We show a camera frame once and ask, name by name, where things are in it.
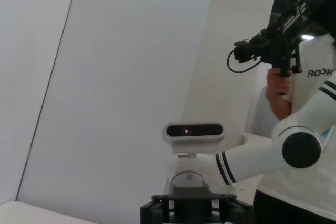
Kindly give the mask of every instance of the black cable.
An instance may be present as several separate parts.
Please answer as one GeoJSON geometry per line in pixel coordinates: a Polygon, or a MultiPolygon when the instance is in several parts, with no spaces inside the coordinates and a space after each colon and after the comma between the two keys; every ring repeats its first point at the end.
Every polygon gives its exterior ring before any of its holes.
{"type": "Polygon", "coordinates": [[[227,67],[230,69],[230,71],[231,72],[233,72],[233,73],[245,73],[245,72],[247,72],[247,71],[249,71],[249,70],[251,70],[252,68],[255,68],[256,66],[258,66],[260,63],[261,63],[261,61],[260,62],[258,62],[258,63],[256,63],[256,64],[254,64],[252,67],[249,67],[249,68],[247,68],[247,69],[245,69],[245,70],[242,70],[242,71],[236,71],[236,70],[233,70],[231,67],[230,67],[230,57],[231,57],[231,55],[232,55],[232,53],[234,52],[234,50],[232,50],[231,52],[230,52],[230,54],[229,54],[229,56],[227,57],[227,67]]]}

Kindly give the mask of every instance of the light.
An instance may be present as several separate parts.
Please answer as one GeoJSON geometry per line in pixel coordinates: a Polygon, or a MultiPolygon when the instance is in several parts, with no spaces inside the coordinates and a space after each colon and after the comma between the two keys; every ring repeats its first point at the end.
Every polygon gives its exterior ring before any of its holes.
{"type": "Polygon", "coordinates": [[[311,36],[311,35],[302,35],[302,38],[305,39],[305,40],[312,40],[314,39],[315,37],[314,36],[311,36]]]}

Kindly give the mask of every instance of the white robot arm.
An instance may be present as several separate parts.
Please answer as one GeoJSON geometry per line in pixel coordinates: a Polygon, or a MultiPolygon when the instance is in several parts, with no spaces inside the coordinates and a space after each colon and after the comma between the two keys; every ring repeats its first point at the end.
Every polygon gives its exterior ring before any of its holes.
{"type": "MultiPolygon", "coordinates": [[[[173,169],[177,169],[177,172],[197,170],[200,175],[205,172],[223,185],[230,185],[276,169],[307,168],[315,164],[321,155],[319,136],[335,124],[336,73],[302,109],[277,124],[271,143],[241,145],[216,155],[195,152],[197,162],[194,162],[194,167],[190,162],[181,163],[181,155],[176,154],[172,159],[173,169]]],[[[166,134],[167,128],[163,132],[170,144],[173,144],[175,138],[179,139],[166,134]]],[[[208,146],[218,144],[220,138],[223,138],[221,134],[213,137],[208,146]]]]}

